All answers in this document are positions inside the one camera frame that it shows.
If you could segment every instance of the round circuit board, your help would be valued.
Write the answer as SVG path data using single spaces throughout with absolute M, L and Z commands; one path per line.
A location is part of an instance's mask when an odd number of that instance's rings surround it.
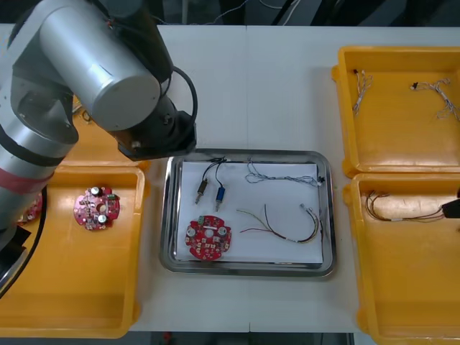
M 43 197 L 41 193 L 38 193 L 32 205 L 19 217 L 17 220 L 17 225 L 25 225 L 42 213 Z
M 120 214 L 119 197 L 107 187 L 92 187 L 75 201 L 73 215 L 78 224 L 95 231 L 112 226 Z
M 185 235 L 190 253 L 200 260 L 214 261 L 230 248 L 231 229 L 215 216 L 201 216 L 191 221 Z

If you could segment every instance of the tangled wires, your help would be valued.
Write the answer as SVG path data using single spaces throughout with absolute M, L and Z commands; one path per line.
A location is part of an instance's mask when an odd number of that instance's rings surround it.
M 445 104 L 444 109 L 436 113 L 438 119 L 443 119 L 443 118 L 448 117 L 450 114 L 453 114 L 455 118 L 457 119 L 457 121 L 460 121 L 460 116 L 459 116 L 460 109 L 456 107 L 455 104 L 452 103 L 447 97 L 447 95 L 441 90 L 441 84 L 449 85 L 450 83 L 451 83 L 451 80 L 448 78 L 438 80 L 433 84 L 426 83 L 426 82 L 422 82 L 422 83 L 416 82 L 412 84 L 412 86 L 410 87 L 410 90 L 414 90 L 414 91 L 434 90 L 436 91 L 437 93 L 441 95 L 441 97 L 444 100 L 444 104 Z
M 265 221 L 267 223 L 265 223 L 262 219 L 260 219 L 259 217 L 257 217 L 255 214 L 251 213 L 251 212 L 248 212 L 248 211 L 244 211 L 244 210 L 236 210 L 237 212 L 240 212 L 240 213 L 245 213 L 245 214 L 249 214 L 250 216 L 252 216 L 253 218 L 256 218 L 256 220 L 258 220 L 258 222 L 261 223 L 261 225 L 264 227 L 263 229 L 259 229 L 259 228 L 249 228 L 249 229 L 245 229 L 245 230 L 241 230 L 240 233 L 242 232 L 246 232 L 246 231 L 250 231 L 250 230 L 254 230 L 254 231 L 265 231 L 265 232 L 271 232 L 272 234 L 274 234 L 275 236 L 278 236 L 280 237 L 281 239 L 285 239 L 286 241 L 291 241 L 291 242 L 295 242 L 295 243 L 301 243 L 301 244 L 304 244 L 304 243 L 308 243 L 308 242 L 311 242 L 313 241 L 313 239 L 316 237 L 316 234 L 318 233 L 318 228 L 319 228 L 319 224 L 320 224 L 320 221 L 317 217 L 317 215 L 314 214 L 313 212 L 313 209 L 312 208 L 307 208 L 304 204 L 301 204 L 300 207 L 308 213 L 308 215 L 311 217 L 311 219 L 313 220 L 313 223 L 314 223 L 314 230 L 313 230 L 313 233 L 306 239 L 301 239 L 301 240 L 296 240 L 296 239 L 289 239 L 287 238 L 286 236 L 283 236 L 282 234 L 276 232 L 275 230 L 273 230 L 273 228 L 270 226 L 270 223 L 268 221 L 268 216 L 267 216 L 267 204 L 264 204 L 264 213 L 265 213 Z
M 358 70 L 353 70 L 353 73 L 356 74 L 356 78 L 358 80 L 358 100 L 353 106 L 353 115 L 358 115 L 359 113 L 359 107 L 361 106 L 362 99 L 364 98 L 364 94 L 366 93 L 367 90 L 372 85 L 373 77 L 372 75 L 366 76 L 366 72 L 363 70 L 361 71 L 362 78 L 359 77 L 359 71 Z
M 246 175 L 246 181 L 249 183 L 259 183 L 262 181 L 268 181 L 268 180 L 287 180 L 287 181 L 293 181 L 297 183 L 305 183 L 307 185 L 312 185 L 313 187 L 319 187 L 322 182 L 324 182 L 323 178 L 319 178 L 318 180 L 315 180 L 311 176 L 300 176 L 299 178 L 293 178 L 291 176 L 267 176 L 261 174 L 259 171 L 257 171 L 256 167 L 254 166 L 254 163 L 250 161 L 247 163 L 247 169 L 249 171 L 249 174 Z
M 390 196 L 390 194 L 377 194 L 377 192 L 373 190 L 366 197 L 366 210 L 373 219 L 378 221 L 417 221 L 420 223 L 430 223 L 432 221 L 440 221 L 441 219 L 445 218 L 441 207 L 436 212 L 418 217 L 387 218 L 381 216 L 375 211 L 375 201 L 379 198 L 386 198 L 388 196 Z

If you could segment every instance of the stainless steel tray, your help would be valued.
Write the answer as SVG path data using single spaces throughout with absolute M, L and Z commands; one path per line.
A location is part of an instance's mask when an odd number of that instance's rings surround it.
M 223 157 L 232 162 L 254 163 L 314 163 L 318 176 L 326 182 L 318 187 L 320 219 L 322 223 L 322 264 L 299 264 L 279 262 L 202 262 L 176 259 L 177 228 L 180 205 L 180 181 L 183 162 L 208 162 Z M 313 151 L 272 151 L 243 149 L 200 149 L 185 157 L 170 158 L 167 164 L 165 194 L 163 198 L 160 261 L 169 271 L 201 273 L 207 275 L 253 275 L 280 277 L 323 277 L 328 275 L 336 262 L 336 240 L 334 235 L 334 212 L 332 202 L 331 169 L 327 159 Z

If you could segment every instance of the wire terminal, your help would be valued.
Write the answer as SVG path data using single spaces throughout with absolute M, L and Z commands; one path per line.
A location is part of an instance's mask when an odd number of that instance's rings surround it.
M 201 197 L 203 196 L 204 194 L 204 191 L 206 190 L 206 186 L 208 185 L 208 179 L 205 178 L 204 180 L 201 181 L 200 183 L 200 187 L 198 187 L 198 190 L 197 190 L 197 196 L 196 196 L 196 199 L 195 199 L 195 204 L 198 205 L 198 203 L 200 202 L 200 199 Z
M 225 195 L 225 188 L 219 187 L 217 190 L 217 196 L 216 196 L 216 212 L 218 212 L 221 207 L 222 201 L 224 200 L 224 195 Z

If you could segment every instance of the table surface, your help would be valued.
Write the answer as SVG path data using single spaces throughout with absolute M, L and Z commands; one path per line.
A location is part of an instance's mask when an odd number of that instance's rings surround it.
M 139 262 L 138 331 L 357 332 L 349 182 L 331 68 L 344 45 L 458 46 L 457 28 L 162 26 L 198 92 L 198 147 L 313 150 L 331 163 L 337 265 L 322 279 L 174 274 L 158 260 L 163 180 L 150 172 Z M 191 110 L 186 84 L 170 97 Z

